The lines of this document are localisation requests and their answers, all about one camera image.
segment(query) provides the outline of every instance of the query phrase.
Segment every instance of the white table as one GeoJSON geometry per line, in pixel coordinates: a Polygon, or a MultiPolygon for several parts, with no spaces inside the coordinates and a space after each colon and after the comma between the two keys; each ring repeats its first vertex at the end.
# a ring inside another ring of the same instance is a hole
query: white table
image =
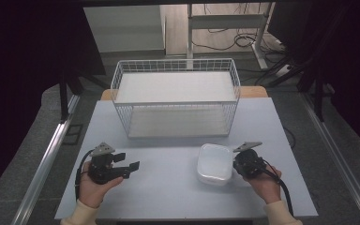
{"type": "Polygon", "coordinates": [[[55,218],[68,217],[75,207],[75,171],[83,155],[105,142],[116,153],[127,153],[115,166],[140,161],[140,169],[112,189],[98,211],[98,218],[113,220],[179,220],[262,218],[264,202],[233,171],[224,187],[210,186],[197,178],[199,149],[204,143],[235,148],[243,142],[262,142],[259,156],[282,170],[294,215],[318,216],[291,147],[269,97],[241,98],[226,138],[129,140],[110,101],[99,101],[83,140],[55,218]]]}

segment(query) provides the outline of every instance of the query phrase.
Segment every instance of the white container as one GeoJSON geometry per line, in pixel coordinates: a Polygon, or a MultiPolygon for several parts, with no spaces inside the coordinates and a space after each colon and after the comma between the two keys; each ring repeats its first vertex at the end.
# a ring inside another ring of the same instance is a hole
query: white container
{"type": "Polygon", "coordinates": [[[112,101],[129,138],[228,136],[240,95],[232,59],[120,61],[112,101]]]}
{"type": "Polygon", "coordinates": [[[209,185],[224,186],[233,175],[233,150],[206,143],[198,156],[198,178],[209,185]]]}

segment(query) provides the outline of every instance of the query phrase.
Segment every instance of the hand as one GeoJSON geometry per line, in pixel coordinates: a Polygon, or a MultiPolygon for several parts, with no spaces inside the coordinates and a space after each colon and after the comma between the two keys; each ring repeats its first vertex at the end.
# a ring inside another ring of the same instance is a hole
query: hand
{"type": "MultiPolygon", "coordinates": [[[[282,172],[277,170],[275,167],[273,167],[273,170],[267,165],[265,169],[273,174],[277,173],[279,177],[282,175],[282,172]]],[[[275,203],[281,200],[280,185],[271,176],[265,174],[264,172],[254,179],[246,179],[244,177],[244,180],[248,181],[252,185],[256,194],[258,194],[265,203],[275,203]]]]}
{"type": "Polygon", "coordinates": [[[98,208],[103,202],[104,195],[113,187],[121,184],[124,180],[123,177],[118,177],[109,181],[107,184],[98,185],[92,181],[92,179],[87,174],[87,170],[91,161],[87,161],[83,164],[83,173],[81,175],[81,185],[80,185],[80,198],[81,203],[91,207],[98,208]]]}

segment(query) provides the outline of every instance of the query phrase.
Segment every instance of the white wall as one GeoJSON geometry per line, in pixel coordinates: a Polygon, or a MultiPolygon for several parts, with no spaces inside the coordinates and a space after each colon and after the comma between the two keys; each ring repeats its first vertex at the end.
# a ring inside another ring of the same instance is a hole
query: white wall
{"type": "Polygon", "coordinates": [[[163,50],[159,6],[85,7],[101,53],[163,50]]]}

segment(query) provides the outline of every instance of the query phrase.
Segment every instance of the white wire basket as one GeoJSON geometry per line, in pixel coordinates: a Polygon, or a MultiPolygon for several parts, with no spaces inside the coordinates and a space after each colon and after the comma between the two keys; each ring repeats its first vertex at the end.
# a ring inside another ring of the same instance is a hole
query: white wire basket
{"type": "Polygon", "coordinates": [[[113,105],[129,138],[228,136],[240,95],[232,59],[117,64],[113,105]]]}

